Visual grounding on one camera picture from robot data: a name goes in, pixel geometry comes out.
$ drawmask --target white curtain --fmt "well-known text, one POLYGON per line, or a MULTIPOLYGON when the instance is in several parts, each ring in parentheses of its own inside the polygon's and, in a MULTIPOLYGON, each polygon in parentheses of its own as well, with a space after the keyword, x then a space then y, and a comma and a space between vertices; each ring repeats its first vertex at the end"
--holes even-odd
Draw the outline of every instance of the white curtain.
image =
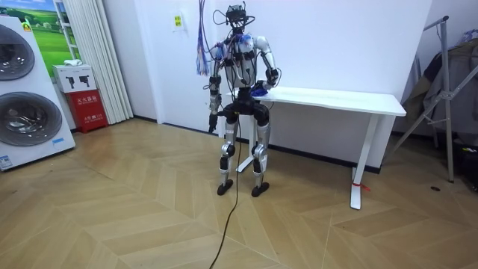
POLYGON ((110 124, 133 117, 102 0, 63 0, 81 60, 91 65, 110 124))

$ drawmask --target colorful wires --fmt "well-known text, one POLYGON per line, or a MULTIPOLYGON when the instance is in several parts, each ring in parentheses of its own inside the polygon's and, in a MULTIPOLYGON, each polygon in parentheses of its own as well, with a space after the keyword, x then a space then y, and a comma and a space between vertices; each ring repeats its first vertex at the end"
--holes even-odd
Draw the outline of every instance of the colorful wires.
POLYGON ((197 36, 196 65, 197 65, 198 75, 209 76, 209 65, 208 65, 208 60, 206 59, 206 50, 204 48, 204 38, 203 38, 205 34, 204 22, 203 22, 205 2, 206 0, 199 0, 199 31, 197 36))

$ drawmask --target poster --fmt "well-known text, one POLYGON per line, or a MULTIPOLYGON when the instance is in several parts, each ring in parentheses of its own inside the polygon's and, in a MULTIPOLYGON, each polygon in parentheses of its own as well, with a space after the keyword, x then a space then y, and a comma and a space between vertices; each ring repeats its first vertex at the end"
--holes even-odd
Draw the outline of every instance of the poster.
MULTIPOLYGON (((53 65, 63 64, 64 60, 72 59, 54 4, 53 0, 0 0, 2 13, 30 22, 46 69, 51 77, 54 76, 53 65)), ((75 44, 71 28, 67 27, 65 31, 68 31, 70 42, 75 44)))

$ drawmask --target fire extinguisher cabinet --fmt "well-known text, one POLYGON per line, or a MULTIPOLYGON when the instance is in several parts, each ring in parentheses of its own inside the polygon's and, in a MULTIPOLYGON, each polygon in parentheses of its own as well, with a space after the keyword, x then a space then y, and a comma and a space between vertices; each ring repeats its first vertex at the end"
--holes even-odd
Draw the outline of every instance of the fire extinguisher cabinet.
POLYGON ((108 126, 108 121, 99 98, 98 90, 84 90, 65 93, 69 108, 75 120, 76 128, 87 133, 91 130, 108 126))

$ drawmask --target table leg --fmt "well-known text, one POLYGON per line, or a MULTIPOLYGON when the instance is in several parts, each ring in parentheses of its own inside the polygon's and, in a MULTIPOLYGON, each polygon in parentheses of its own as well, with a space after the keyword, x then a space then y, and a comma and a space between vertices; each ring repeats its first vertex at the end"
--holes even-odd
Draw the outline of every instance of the table leg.
POLYGON ((244 160, 241 164, 239 164, 239 167, 236 169, 239 173, 242 173, 246 167, 249 166, 249 164, 254 161, 254 156, 252 156, 252 148, 255 146, 255 142, 257 141, 257 125, 256 121, 254 119, 254 116, 249 116, 249 156, 247 157, 246 160, 244 160))
POLYGON ((226 135, 226 120, 225 117, 219 117, 217 119, 217 136, 219 138, 224 138, 224 135, 226 135))
POLYGON ((357 168, 352 169, 352 190, 350 192, 350 207, 354 209, 361 208, 361 178, 364 174, 365 163, 367 162, 370 146, 375 135, 376 124, 379 121, 378 114, 371 114, 368 123, 367 134, 365 135, 364 146, 361 148, 360 158, 358 159, 357 168))

